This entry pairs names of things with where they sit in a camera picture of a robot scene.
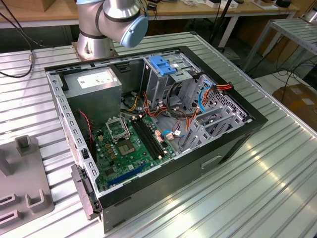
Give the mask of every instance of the aluminum table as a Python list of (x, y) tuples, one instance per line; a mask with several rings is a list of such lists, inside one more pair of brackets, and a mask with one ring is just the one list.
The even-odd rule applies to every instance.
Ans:
[(314, 55), (317, 55), (317, 25), (312, 25), (299, 18), (270, 20), (262, 31), (257, 42), (254, 44), (252, 50), (250, 51), (246, 59), (243, 71), (246, 71), (248, 69), (248, 66), (251, 63), (254, 55), (257, 53), (259, 47), (261, 46), (262, 42), (271, 29), (276, 30), (277, 34), (265, 50), (263, 54), (264, 56), (271, 51), (281, 35), (286, 36), (287, 38), (296, 42), (299, 46), (304, 48), (300, 55), (297, 57), (296, 62), (299, 62), (306, 50), (310, 51)]
[[(0, 78), (0, 143), (36, 135), (55, 209), (1, 238), (308, 237), (317, 232), (316, 132), (198, 35), (146, 37), (120, 55), (188, 46), (268, 119), (226, 163), (108, 234), (88, 221), (71, 179), (74, 164), (43, 68), (77, 62), (71, 46), (36, 50), (32, 75)], [(0, 55), (0, 69), (27, 71), (29, 52)]]

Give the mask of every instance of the wire connector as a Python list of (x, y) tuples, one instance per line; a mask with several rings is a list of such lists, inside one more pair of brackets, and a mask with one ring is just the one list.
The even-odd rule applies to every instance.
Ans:
[(31, 53), (30, 53), (30, 55), (29, 55), (29, 62), (30, 62), (31, 64), (34, 64), (34, 62), (35, 62), (35, 57), (34, 57), (34, 54), (33, 54), (32, 51), (31, 51)]

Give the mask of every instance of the orange wire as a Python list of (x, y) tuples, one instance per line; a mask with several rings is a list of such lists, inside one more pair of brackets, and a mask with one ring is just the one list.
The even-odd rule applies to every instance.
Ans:
[(205, 98), (204, 98), (203, 104), (207, 102), (207, 95), (208, 95), (209, 91), (210, 91), (210, 89), (208, 89), (205, 93)]

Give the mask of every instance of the yellow wire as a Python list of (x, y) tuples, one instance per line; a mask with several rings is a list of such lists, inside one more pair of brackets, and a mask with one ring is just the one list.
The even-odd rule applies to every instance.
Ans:
[(139, 97), (135, 97), (133, 107), (131, 107), (131, 108), (128, 109), (127, 111), (131, 112), (131, 111), (133, 111), (133, 110), (137, 107), (137, 101), (138, 101), (138, 99), (139, 99)]

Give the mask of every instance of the cardboard box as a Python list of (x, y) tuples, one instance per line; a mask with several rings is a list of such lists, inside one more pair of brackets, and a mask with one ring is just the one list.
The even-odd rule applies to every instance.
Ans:
[[(273, 93), (273, 97), (281, 101), (284, 87)], [(286, 87), (283, 104), (317, 131), (317, 95), (304, 84)]]
[(7, 6), (15, 6), (33, 11), (46, 11), (55, 0), (3, 0)]

